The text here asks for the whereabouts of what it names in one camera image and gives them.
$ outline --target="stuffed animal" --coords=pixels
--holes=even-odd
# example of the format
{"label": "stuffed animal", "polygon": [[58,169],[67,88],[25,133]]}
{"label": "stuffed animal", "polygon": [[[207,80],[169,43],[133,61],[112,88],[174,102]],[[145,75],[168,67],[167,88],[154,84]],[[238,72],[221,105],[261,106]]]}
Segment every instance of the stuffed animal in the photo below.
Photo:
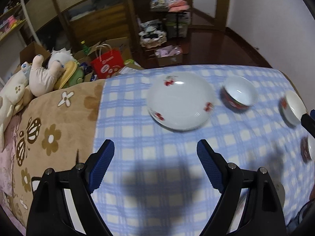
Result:
{"label": "stuffed animal", "polygon": [[51,53],[50,59],[48,61],[47,68],[50,69],[53,61],[58,60],[62,64],[62,67],[69,62],[69,61],[75,61],[75,58],[72,56],[72,53],[70,50],[67,50],[66,48],[63,48],[59,51],[55,51],[53,49],[53,52]]}
{"label": "stuffed animal", "polygon": [[25,87],[22,98],[14,106],[12,116],[21,111],[23,107],[25,107],[33,99],[33,94],[31,93],[28,86],[30,70],[31,66],[27,62],[23,63],[21,66],[21,70],[12,75],[12,77],[7,81],[6,85],[0,92],[0,96],[3,97],[7,92],[10,92],[19,84],[22,84]]}
{"label": "stuffed animal", "polygon": [[22,70],[23,74],[25,75],[26,79],[29,80],[30,72],[31,72],[31,66],[29,65],[29,63],[24,62],[21,65],[21,70]]}
{"label": "stuffed animal", "polygon": [[43,55],[35,56],[30,72],[30,90],[36,97],[51,92],[63,71],[62,64],[59,60],[51,62],[48,69],[42,67],[43,61]]}
{"label": "stuffed animal", "polygon": [[12,118],[15,105],[21,100],[24,92],[25,86],[22,83],[15,84],[11,81],[10,84],[6,84],[5,91],[2,90],[0,93],[0,152],[4,148],[4,131]]}

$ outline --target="bed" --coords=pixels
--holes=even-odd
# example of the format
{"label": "bed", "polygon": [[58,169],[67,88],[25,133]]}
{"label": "bed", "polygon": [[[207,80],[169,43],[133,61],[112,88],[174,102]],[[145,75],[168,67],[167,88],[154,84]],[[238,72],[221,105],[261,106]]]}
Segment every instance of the bed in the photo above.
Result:
{"label": "bed", "polygon": [[[214,113],[196,130],[170,131],[147,112],[145,98],[152,82],[174,71],[196,73],[215,89]],[[233,112],[221,100],[222,84],[229,75],[244,76],[259,91],[259,102],[244,113]],[[111,139],[114,158],[92,194],[111,232],[199,235],[220,197],[196,155],[196,143],[206,139],[228,162],[250,170],[264,166],[272,180],[283,184],[288,224],[309,199],[314,163],[304,163],[300,155],[306,130],[301,125],[292,128],[282,118],[279,100],[286,90],[293,87],[278,70],[187,65],[132,72],[48,93],[18,115],[18,130],[10,127],[16,154],[7,183],[13,191],[4,194],[4,204],[26,226],[32,180],[48,167],[60,171],[84,162]]]}

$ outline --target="red paper bag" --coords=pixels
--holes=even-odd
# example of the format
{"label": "red paper bag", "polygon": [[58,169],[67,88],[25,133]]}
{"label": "red paper bag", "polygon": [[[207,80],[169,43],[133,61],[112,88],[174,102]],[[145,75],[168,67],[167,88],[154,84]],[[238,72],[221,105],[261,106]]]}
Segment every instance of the red paper bag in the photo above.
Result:
{"label": "red paper bag", "polygon": [[[101,54],[102,47],[105,46],[109,47],[110,51]],[[103,44],[97,46],[96,48],[100,48],[100,53],[97,55],[97,51],[95,51],[96,59],[91,62],[91,65],[97,73],[97,78],[110,78],[114,73],[118,72],[124,67],[124,63],[119,51],[113,50],[108,44]]]}

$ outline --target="blue gripper pad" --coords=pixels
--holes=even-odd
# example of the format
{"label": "blue gripper pad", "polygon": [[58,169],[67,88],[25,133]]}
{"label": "blue gripper pad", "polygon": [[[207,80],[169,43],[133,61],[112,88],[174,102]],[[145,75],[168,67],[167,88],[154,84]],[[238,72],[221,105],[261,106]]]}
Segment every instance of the blue gripper pad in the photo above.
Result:
{"label": "blue gripper pad", "polygon": [[197,143],[197,155],[212,187],[222,194],[227,183],[226,161],[221,154],[215,153],[204,139]]}
{"label": "blue gripper pad", "polygon": [[105,172],[108,169],[115,152],[115,145],[112,140],[106,139],[95,154],[91,154],[86,161],[85,179],[87,191],[91,194],[100,187]]}

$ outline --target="white plush toy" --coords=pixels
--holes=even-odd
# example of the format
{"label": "white plush toy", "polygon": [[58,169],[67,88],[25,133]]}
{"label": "white plush toy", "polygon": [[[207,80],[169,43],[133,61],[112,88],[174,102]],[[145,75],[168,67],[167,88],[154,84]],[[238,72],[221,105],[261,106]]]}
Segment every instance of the white plush toy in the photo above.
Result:
{"label": "white plush toy", "polygon": [[53,49],[53,52],[51,53],[50,59],[48,61],[48,66],[47,68],[50,69],[52,66],[52,63],[58,60],[60,61],[62,67],[64,67],[64,65],[69,62],[69,61],[75,61],[75,58],[72,56],[72,53],[70,50],[67,50],[66,48],[63,48],[59,51],[55,51]]}
{"label": "white plush toy", "polygon": [[4,148],[4,131],[6,130],[15,105],[23,98],[28,79],[20,70],[14,74],[0,92],[0,152]]}
{"label": "white plush toy", "polygon": [[48,69],[42,67],[43,62],[43,55],[35,56],[30,72],[30,90],[36,97],[51,92],[63,70],[58,60],[54,60]]}

